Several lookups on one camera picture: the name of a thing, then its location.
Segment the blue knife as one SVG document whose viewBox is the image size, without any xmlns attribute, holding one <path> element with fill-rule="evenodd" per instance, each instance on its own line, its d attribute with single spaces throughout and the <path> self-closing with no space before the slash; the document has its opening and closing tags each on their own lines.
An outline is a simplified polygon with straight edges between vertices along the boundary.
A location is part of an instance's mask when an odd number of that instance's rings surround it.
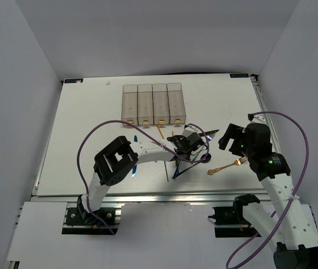
<svg viewBox="0 0 318 269">
<path fill-rule="evenodd" d="M 137 139 L 137 136 L 134 135 L 134 141 L 137 142 L 138 139 Z M 136 175 L 136 171 L 137 171 L 137 165 L 135 165 L 133 168 L 132 168 L 132 177 L 134 178 L 135 175 Z"/>
</svg>

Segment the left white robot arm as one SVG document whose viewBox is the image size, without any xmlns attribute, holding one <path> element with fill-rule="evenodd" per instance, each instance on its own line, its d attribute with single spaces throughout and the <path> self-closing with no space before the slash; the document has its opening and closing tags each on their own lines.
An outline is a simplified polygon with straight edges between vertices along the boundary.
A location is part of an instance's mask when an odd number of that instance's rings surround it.
<svg viewBox="0 0 318 269">
<path fill-rule="evenodd" d="M 126 136 L 118 136 L 94 156 L 92 180 L 86 185 L 85 194 L 77 200 L 77 213 L 86 225 L 96 225 L 107 213 L 102 201 L 110 187 L 120 183 L 138 164 L 157 161 L 188 161 L 201 147 L 208 148 L 205 133 L 183 131 L 164 141 L 130 142 Z"/>
</svg>

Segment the black knife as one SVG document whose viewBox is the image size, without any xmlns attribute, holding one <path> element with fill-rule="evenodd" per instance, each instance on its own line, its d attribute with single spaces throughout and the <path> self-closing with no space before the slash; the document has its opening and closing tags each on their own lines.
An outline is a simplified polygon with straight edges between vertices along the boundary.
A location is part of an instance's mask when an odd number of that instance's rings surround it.
<svg viewBox="0 0 318 269">
<path fill-rule="evenodd" d="M 211 131 L 201 132 L 200 137 L 206 137 L 209 141 L 211 141 L 214 136 L 219 132 L 219 129 L 214 129 Z"/>
</svg>

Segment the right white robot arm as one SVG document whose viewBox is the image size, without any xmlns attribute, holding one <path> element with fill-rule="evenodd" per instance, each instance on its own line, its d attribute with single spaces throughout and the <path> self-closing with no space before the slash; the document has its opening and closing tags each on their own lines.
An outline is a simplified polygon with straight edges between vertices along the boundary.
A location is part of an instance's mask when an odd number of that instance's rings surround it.
<svg viewBox="0 0 318 269">
<path fill-rule="evenodd" d="M 282 154 L 272 150 L 270 129 L 262 123 L 247 127 L 230 124 L 219 140 L 224 150 L 246 157 L 251 170 L 267 191 L 278 220 L 267 214 L 253 194 L 235 198 L 225 220 L 254 226 L 273 250 L 276 268 L 318 268 L 318 233 L 307 220 L 298 196 L 294 194 L 291 170 Z"/>
</svg>

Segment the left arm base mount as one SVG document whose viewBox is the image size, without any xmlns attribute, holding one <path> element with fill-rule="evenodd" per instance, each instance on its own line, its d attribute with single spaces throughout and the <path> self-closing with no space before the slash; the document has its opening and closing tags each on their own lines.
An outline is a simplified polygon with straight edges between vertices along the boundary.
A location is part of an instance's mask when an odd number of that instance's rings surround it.
<svg viewBox="0 0 318 269">
<path fill-rule="evenodd" d="M 118 208 L 104 207 L 94 212 L 110 227 L 92 214 L 81 216 L 77 207 L 69 207 L 66 210 L 62 226 L 63 235 L 115 235 L 118 231 L 121 212 Z"/>
</svg>

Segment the rainbow spoon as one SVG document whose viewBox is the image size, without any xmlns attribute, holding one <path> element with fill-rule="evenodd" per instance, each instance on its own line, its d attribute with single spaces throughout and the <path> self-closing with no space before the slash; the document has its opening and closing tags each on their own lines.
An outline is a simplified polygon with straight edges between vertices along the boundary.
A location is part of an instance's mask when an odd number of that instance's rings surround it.
<svg viewBox="0 0 318 269">
<path fill-rule="evenodd" d="M 179 177 L 183 173 L 187 172 L 188 170 L 192 169 L 196 165 L 208 163 L 210 160 L 211 160 L 211 154 L 207 154 L 207 155 L 205 154 L 205 155 L 202 155 L 202 157 L 200 157 L 200 161 L 198 163 L 192 164 L 190 167 L 184 169 L 183 171 L 179 171 L 179 169 L 177 167 L 173 176 L 172 176 L 172 179 L 175 180 L 177 177 Z"/>
</svg>

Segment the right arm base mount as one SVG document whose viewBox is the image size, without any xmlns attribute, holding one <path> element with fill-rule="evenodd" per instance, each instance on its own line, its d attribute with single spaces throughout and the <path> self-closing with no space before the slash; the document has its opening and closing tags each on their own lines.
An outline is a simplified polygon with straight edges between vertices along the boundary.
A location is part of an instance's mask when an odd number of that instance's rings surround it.
<svg viewBox="0 0 318 269">
<path fill-rule="evenodd" d="M 232 207 L 213 207 L 213 214 L 208 219 L 214 224 L 216 238 L 250 238 L 256 229 L 246 220 L 239 220 L 232 213 Z"/>
</svg>

